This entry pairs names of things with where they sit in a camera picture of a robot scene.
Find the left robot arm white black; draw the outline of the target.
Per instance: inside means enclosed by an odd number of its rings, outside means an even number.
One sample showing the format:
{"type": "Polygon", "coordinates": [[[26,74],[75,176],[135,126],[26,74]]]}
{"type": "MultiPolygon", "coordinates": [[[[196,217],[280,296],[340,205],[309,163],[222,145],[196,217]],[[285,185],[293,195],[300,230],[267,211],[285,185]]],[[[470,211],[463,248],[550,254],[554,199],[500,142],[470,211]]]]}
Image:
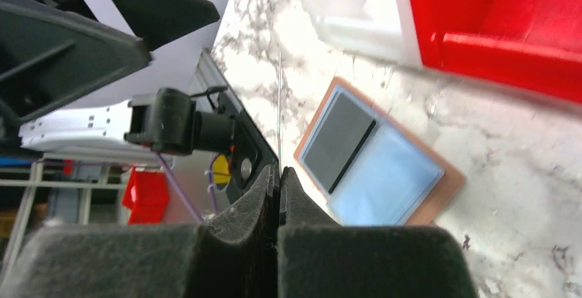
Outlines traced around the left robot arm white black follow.
{"type": "Polygon", "coordinates": [[[190,153],[210,0],[1,0],[1,152],[190,153]]]}

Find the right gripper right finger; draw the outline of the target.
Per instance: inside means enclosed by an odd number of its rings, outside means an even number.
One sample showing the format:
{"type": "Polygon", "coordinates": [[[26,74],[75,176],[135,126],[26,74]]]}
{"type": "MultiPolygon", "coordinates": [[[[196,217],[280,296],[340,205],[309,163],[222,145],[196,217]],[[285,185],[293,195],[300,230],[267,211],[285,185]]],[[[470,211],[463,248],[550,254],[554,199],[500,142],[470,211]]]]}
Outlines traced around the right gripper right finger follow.
{"type": "Polygon", "coordinates": [[[280,297],[476,297],[458,242],[433,226],[342,227],[281,175],[286,223],[278,230],[280,297]]]}

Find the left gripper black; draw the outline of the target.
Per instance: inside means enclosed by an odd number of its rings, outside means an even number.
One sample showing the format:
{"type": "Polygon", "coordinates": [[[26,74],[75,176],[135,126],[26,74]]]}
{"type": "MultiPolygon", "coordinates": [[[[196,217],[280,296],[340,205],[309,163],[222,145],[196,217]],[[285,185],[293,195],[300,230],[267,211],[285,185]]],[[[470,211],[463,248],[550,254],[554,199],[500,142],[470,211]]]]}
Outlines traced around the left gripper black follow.
{"type": "Polygon", "coordinates": [[[209,0],[112,0],[137,38],[78,15],[92,13],[85,0],[35,1],[52,8],[1,2],[1,113],[15,124],[147,67],[148,50],[220,19],[209,0]]]}

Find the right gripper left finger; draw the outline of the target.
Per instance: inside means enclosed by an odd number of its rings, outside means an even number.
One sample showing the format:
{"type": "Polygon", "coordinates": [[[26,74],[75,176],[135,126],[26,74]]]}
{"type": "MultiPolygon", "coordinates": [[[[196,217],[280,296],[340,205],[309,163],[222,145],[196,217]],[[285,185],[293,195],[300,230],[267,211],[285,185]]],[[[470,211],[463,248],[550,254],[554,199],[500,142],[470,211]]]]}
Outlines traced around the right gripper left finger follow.
{"type": "Polygon", "coordinates": [[[279,169],[202,224],[60,225],[25,245],[2,297],[275,297],[279,169]]]}

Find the brown leather card holder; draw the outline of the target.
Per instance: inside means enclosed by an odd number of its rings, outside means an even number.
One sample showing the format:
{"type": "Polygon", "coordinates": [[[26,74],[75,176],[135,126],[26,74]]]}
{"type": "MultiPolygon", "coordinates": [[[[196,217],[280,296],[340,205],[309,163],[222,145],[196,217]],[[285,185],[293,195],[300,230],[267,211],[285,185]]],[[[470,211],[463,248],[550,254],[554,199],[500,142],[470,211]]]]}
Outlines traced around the brown leather card holder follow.
{"type": "Polygon", "coordinates": [[[449,161],[339,77],[332,80],[294,157],[323,195],[332,216],[344,226],[426,225],[466,182],[465,175],[449,161]],[[377,124],[337,188],[328,194],[307,172],[300,152],[325,103],[337,90],[365,103],[377,124]]]}

